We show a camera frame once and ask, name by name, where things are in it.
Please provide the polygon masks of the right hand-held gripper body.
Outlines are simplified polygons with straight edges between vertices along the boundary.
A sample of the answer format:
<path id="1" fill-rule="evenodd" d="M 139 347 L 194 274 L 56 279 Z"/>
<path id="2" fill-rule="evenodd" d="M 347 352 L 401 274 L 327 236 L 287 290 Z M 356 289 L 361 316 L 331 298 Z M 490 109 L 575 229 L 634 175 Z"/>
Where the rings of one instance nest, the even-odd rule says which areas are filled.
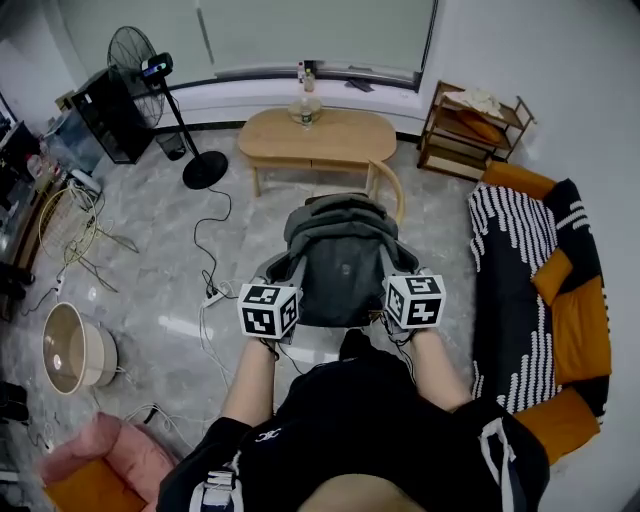
<path id="1" fill-rule="evenodd" d="M 416 331 L 440 325 L 446 303 L 443 277 L 420 271 L 385 278 L 383 324 L 389 338 L 406 343 Z"/>

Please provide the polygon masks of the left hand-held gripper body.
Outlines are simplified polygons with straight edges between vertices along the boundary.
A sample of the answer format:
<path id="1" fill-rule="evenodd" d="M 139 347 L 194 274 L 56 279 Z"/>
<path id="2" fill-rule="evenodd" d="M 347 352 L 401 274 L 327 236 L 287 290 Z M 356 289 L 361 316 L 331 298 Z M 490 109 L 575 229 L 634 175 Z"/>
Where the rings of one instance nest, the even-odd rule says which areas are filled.
<path id="1" fill-rule="evenodd" d="M 238 318 L 244 335 L 290 345 L 300 319 L 303 291 L 268 275 L 277 259 L 263 263 L 249 283 L 242 285 Z"/>

